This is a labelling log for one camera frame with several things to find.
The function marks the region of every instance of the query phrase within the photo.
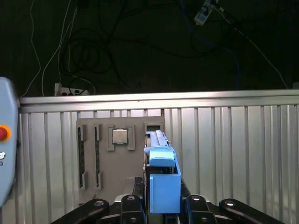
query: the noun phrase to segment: dark background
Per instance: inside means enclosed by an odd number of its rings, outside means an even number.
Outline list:
[[[196,35],[221,47],[212,53],[199,55],[191,47],[187,23],[180,0],[86,0],[80,6],[72,32],[79,32],[70,43],[71,55],[76,66],[93,65],[95,70],[105,70],[110,59],[114,66],[104,74],[95,74],[91,69],[74,73],[90,80],[97,94],[173,92],[173,91],[223,91],[245,89],[285,88],[277,72],[243,36],[233,30],[222,17],[213,11],[208,22],[196,30]],[[199,11],[203,0],[185,0],[185,11],[192,19]],[[39,66],[31,45],[32,24],[30,0],[0,2],[0,76],[10,78],[19,95],[25,93],[29,83],[37,74]],[[220,0],[219,4],[230,13],[229,20],[244,32],[282,73],[289,87],[298,78],[299,14],[297,0]],[[41,62],[41,72],[26,96],[41,96],[42,71],[58,48],[62,24],[68,0],[36,0],[32,9],[35,31],[34,44]],[[77,0],[72,0],[65,28],[71,22]],[[123,9],[122,19],[117,17]],[[107,41],[115,22],[115,32]],[[62,43],[61,64],[67,65],[67,37]],[[194,39],[197,50],[209,52],[214,47]],[[240,81],[237,82],[237,66],[231,49],[239,60]],[[177,54],[172,56],[163,51]],[[100,61],[96,61],[97,52]],[[196,56],[189,59],[182,56]],[[62,70],[62,85],[93,91],[86,82],[70,76]],[[59,82],[58,56],[44,73],[45,96],[54,95],[54,85]]]

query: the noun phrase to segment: power strip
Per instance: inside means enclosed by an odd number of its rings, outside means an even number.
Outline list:
[[[66,87],[62,87],[61,84],[59,83],[55,83],[55,88],[54,88],[54,96],[58,97],[58,96],[87,96],[90,95],[90,92],[87,90],[83,90],[81,89],[74,89],[74,88],[66,88]]]
[[[206,0],[202,5],[200,11],[196,14],[194,21],[196,25],[203,26],[210,16],[211,12],[214,10],[215,5],[218,3],[218,0]]]

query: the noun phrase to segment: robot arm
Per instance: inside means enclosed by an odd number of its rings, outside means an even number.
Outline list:
[[[93,199],[64,215],[52,224],[146,224],[146,200],[141,178],[135,178],[131,195],[117,197],[109,203]],[[207,202],[200,195],[191,195],[181,180],[181,212],[163,214],[163,223],[176,224],[282,224],[282,222],[257,211],[235,199],[225,199],[219,206]]]
[[[282,224],[235,199],[216,206],[188,190],[175,151],[161,131],[146,133],[143,177],[112,205],[93,199],[52,224]]]

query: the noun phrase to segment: orange emergency stop button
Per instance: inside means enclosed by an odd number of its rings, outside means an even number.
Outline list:
[[[0,141],[7,141],[11,137],[11,130],[8,126],[0,125]]]

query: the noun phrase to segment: white cable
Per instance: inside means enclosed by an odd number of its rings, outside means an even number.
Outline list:
[[[227,20],[227,18],[225,17],[225,15],[222,13],[224,12],[223,8],[217,9],[215,8],[215,10],[225,19],[225,21],[229,24],[232,25],[230,21]],[[258,52],[261,53],[261,55],[264,57],[264,59],[269,63],[269,65],[272,66],[272,68],[274,68],[274,70],[279,74],[281,81],[283,82],[283,84],[285,85],[285,87],[288,89],[289,87],[286,85],[280,71],[271,63],[271,61],[266,57],[266,55],[259,49],[259,47],[252,42],[252,40],[250,40],[242,31],[240,31],[238,28],[234,27],[234,29],[236,31],[238,31],[241,35],[243,35],[256,49]]]
[[[72,77],[74,77],[74,78],[78,78],[78,79],[81,79],[82,81],[85,81],[85,82],[87,82],[87,83],[89,83],[90,85],[92,85],[93,86],[93,95],[96,93],[96,88],[95,88],[95,86],[94,86],[94,84],[92,84],[91,82],[89,82],[87,79],[84,79],[84,78],[80,78],[80,77],[77,77],[77,76],[75,76],[75,75],[72,75]]]
[[[28,86],[26,92],[25,92],[23,95],[21,95],[21,97],[24,97],[24,96],[28,93],[28,91],[29,91],[31,85],[33,84],[34,80],[36,79],[36,77],[39,75],[39,73],[40,73],[41,70],[42,70],[41,62],[40,62],[40,60],[39,60],[39,57],[38,57],[36,48],[35,48],[34,43],[33,43],[33,35],[34,35],[34,19],[33,19],[33,15],[32,15],[32,9],[33,9],[33,5],[34,5],[34,2],[35,2],[35,1],[36,1],[36,0],[32,0],[31,6],[30,6],[30,12],[29,12],[29,13],[30,13],[30,18],[31,18],[31,23],[32,23],[31,45],[32,45],[33,50],[34,50],[34,53],[35,53],[35,55],[36,55],[39,69],[38,69],[38,72],[37,72],[36,76],[34,76],[34,78],[32,79],[32,81],[30,82],[30,84],[29,84],[29,86]]]
[[[59,51],[59,49],[60,49],[60,44],[61,44],[62,40],[64,39],[66,33],[67,33],[67,31],[66,31],[66,32],[65,32],[65,35],[63,36],[65,20],[66,20],[66,16],[67,16],[68,11],[69,11],[69,8],[70,8],[70,4],[71,4],[71,0],[69,0],[69,4],[68,4],[67,9],[66,9],[66,12],[65,12],[64,21],[63,21],[63,24],[62,24],[61,38],[60,38],[60,42],[59,42],[58,48],[57,48],[57,50],[54,52],[53,56],[50,58],[50,60],[48,61],[48,63],[46,64],[46,67],[43,69],[43,74],[42,74],[42,94],[43,94],[43,97],[45,96],[45,95],[44,95],[44,92],[43,92],[43,78],[44,78],[44,75],[45,75],[45,71],[46,71],[48,65],[50,64],[50,62],[52,61],[52,59],[54,58],[55,54]]]

